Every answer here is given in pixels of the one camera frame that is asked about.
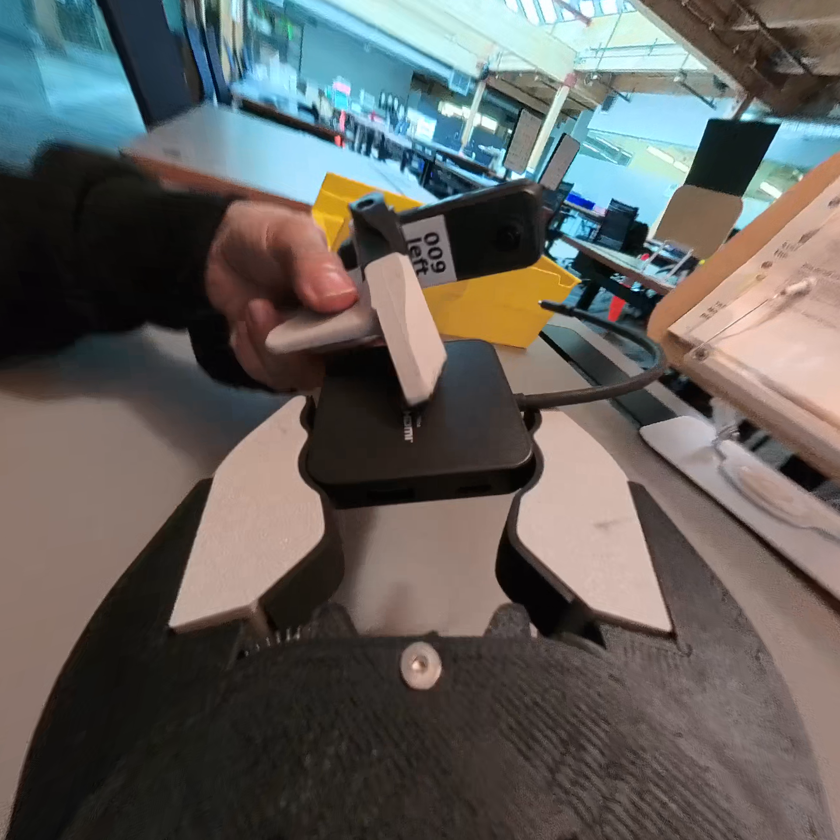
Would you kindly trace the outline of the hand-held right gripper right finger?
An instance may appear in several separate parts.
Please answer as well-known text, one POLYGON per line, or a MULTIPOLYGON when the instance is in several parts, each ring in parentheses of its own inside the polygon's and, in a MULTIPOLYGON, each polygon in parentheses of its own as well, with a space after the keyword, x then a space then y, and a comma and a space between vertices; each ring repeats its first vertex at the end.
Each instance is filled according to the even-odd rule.
POLYGON ((602 640, 605 627, 669 637, 673 621, 634 489, 560 410, 533 412, 534 470, 513 497, 496 576, 537 634, 602 640))

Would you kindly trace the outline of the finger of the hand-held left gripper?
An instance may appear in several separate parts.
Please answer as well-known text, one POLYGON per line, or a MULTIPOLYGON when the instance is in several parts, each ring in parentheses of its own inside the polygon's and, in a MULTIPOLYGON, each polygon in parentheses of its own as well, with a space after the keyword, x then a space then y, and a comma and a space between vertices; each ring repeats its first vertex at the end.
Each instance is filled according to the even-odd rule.
POLYGON ((378 340, 382 330, 369 304, 356 303, 333 314, 299 310, 266 336, 265 348, 274 355, 328 351, 378 340))
POLYGON ((371 262, 364 280, 404 402, 423 406, 437 388, 447 351, 413 265, 391 253, 371 262))

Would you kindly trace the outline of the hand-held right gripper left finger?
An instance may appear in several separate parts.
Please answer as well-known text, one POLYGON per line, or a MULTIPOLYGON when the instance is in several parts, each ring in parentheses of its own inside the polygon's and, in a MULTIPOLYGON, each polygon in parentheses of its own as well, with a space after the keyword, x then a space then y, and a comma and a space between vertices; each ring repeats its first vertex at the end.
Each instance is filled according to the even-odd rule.
POLYGON ((258 635, 292 633, 337 591, 344 558, 334 512, 303 475, 313 408, 293 397, 216 469, 171 630, 243 622, 258 635))

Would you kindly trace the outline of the yellow plastic bin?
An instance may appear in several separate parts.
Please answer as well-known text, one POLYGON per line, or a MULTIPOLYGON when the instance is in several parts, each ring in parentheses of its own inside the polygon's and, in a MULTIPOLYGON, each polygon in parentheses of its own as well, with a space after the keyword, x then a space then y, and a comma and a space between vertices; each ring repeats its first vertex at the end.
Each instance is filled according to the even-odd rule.
MULTIPOLYGON (((372 192, 370 185, 328 173, 312 207, 316 224, 333 252, 350 234, 351 200, 372 192)), ((531 267, 431 285, 424 295, 438 330, 457 339, 477 339, 527 349, 548 323, 541 300, 563 303, 580 279, 543 255, 531 267)))

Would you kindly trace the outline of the black square usb hub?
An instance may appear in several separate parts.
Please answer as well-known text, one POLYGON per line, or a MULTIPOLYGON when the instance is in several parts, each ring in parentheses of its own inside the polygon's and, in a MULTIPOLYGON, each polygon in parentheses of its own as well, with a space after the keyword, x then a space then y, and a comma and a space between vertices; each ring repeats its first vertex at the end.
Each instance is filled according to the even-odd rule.
POLYGON ((327 369, 304 470, 338 509, 506 495, 537 465, 496 349, 450 341, 430 401, 406 407, 386 348, 327 369))

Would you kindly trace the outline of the person's left forearm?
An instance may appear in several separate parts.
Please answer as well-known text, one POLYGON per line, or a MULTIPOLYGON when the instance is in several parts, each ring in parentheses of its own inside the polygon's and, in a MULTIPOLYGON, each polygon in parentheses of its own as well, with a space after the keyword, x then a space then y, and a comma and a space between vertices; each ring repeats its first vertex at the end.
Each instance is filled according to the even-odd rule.
POLYGON ((58 352, 146 324, 187 331, 200 365, 235 381, 207 258, 229 196, 177 192, 118 156, 44 148, 1 174, 1 359, 58 352))

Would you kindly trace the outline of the person's left hand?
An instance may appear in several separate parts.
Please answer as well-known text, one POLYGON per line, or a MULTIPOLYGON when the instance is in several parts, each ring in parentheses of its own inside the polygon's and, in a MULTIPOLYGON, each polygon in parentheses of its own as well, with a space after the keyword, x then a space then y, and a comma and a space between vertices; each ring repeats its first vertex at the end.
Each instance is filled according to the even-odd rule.
POLYGON ((229 204, 209 249, 206 296, 227 327, 241 369, 277 393, 312 392, 323 363, 308 353, 273 354, 270 332, 305 308, 331 316, 358 290, 312 216, 276 203, 229 204))

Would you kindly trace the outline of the sign board on stand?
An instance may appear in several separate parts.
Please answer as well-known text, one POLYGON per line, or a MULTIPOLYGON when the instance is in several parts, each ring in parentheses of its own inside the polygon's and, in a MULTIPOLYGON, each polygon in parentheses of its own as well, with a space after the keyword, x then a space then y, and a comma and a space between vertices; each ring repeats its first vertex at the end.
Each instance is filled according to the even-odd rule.
POLYGON ((506 172, 523 174, 529 167, 542 121, 527 108, 520 110, 502 165, 506 172))
POLYGON ((559 189, 580 147, 580 142, 570 134, 560 136, 538 180, 544 190, 555 192, 559 189))

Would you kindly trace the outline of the black office chair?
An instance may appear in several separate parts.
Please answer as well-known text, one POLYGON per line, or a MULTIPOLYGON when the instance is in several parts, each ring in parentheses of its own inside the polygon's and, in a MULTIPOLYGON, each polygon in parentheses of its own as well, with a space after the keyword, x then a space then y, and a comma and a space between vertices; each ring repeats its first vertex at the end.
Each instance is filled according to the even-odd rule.
POLYGON ((615 198, 609 202, 592 243, 605 249, 623 251, 637 221, 638 207, 615 198))

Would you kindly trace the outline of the beige board stand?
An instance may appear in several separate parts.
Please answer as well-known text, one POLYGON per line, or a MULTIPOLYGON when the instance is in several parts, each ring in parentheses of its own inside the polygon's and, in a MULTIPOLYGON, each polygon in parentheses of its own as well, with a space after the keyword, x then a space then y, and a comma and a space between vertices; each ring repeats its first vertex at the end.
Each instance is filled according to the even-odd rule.
POLYGON ((742 207, 741 196, 680 185, 651 228, 650 237, 659 243, 688 250, 698 260, 705 260, 728 240, 742 207))

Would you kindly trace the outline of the wooden document stand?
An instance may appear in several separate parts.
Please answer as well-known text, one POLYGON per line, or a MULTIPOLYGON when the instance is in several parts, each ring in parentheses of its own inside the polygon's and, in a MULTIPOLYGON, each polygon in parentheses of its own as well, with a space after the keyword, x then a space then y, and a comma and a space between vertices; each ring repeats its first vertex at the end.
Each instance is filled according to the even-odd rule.
POLYGON ((793 566, 838 598, 838 512, 773 470, 723 430, 728 410, 817 470, 838 482, 838 427, 808 413, 780 394, 702 354, 669 333, 676 320, 715 291, 773 236, 838 180, 839 156, 819 164, 767 211, 682 281, 654 310, 649 335, 659 341, 670 365, 722 403, 717 420, 681 417, 641 429, 645 443, 735 518, 781 553, 793 566))

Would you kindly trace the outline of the printed instruction sheet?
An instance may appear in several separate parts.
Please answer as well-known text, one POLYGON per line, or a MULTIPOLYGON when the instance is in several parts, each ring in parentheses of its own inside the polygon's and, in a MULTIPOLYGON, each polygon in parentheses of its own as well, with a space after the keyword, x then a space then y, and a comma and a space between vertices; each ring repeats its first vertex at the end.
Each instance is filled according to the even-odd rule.
POLYGON ((669 333, 838 427, 838 180, 669 333))

